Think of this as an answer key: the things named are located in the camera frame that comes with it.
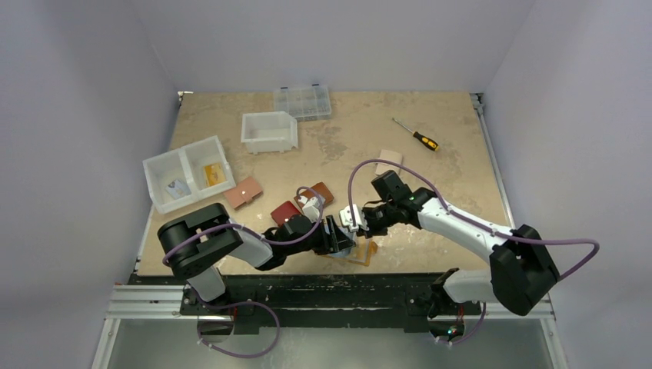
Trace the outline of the gold credit card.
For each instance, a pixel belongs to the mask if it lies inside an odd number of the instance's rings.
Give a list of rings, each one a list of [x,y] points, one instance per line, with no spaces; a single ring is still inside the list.
[[[223,167],[219,162],[205,165],[203,170],[205,173],[205,183],[207,188],[227,181]]]

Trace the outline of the white VIP credit card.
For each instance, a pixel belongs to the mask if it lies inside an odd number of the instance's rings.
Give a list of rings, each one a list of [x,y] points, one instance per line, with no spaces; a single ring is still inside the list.
[[[166,184],[165,190],[174,200],[191,195],[191,190],[187,183],[178,178]]]

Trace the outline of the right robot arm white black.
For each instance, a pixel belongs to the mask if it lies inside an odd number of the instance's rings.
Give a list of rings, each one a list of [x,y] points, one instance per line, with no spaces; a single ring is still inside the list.
[[[560,281],[534,228],[512,229],[485,221],[443,201],[429,188],[412,191],[395,171],[386,171],[371,184],[380,199],[355,211],[359,235],[386,235],[396,224],[409,224],[459,244],[488,265],[477,271],[452,268],[436,279],[431,285],[431,316],[470,301],[497,302],[525,316]]]

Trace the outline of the orange card holder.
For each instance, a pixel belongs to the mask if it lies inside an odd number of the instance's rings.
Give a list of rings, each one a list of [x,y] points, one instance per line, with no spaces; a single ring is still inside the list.
[[[376,242],[371,239],[362,239],[354,247],[339,251],[338,253],[326,254],[324,258],[368,267],[377,251],[378,245]]]

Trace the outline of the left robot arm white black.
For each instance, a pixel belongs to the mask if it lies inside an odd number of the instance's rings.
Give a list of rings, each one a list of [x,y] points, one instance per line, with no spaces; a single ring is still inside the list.
[[[231,256],[268,271],[293,254],[333,254],[356,245],[330,215],[311,220],[295,214],[259,234],[233,221],[220,203],[163,224],[157,237],[165,252],[163,264],[190,285],[209,314],[220,314],[229,304],[228,289],[216,266],[222,258]]]

